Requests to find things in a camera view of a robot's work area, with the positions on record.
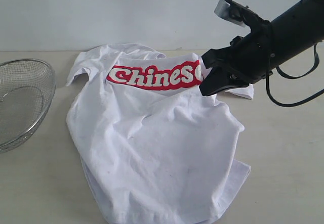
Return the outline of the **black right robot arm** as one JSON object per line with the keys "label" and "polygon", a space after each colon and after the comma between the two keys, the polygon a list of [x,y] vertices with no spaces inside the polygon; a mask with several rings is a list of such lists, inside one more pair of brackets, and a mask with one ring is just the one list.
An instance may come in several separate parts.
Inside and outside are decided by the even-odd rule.
{"label": "black right robot arm", "polygon": [[210,69],[199,86],[203,96],[255,84],[270,70],[323,40],[323,0],[300,0],[273,21],[234,0],[219,0],[214,12],[251,31],[235,37],[228,47],[203,54],[204,66]]}

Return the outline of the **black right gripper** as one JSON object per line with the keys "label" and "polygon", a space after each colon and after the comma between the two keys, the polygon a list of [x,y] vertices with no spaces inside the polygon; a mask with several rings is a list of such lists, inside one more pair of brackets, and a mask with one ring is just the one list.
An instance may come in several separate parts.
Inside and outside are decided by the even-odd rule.
{"label": "black right gripper", "polygon": [[[274,52],[275,27],[272,21],[261,20],[248,25],[250,33],[231,47],[209,49],[201,58],[204,66],[213,68],[199,85],[203,96],[255,84],[272,73],[276,54]],[[235,76],[223,70],[235,69]]]}

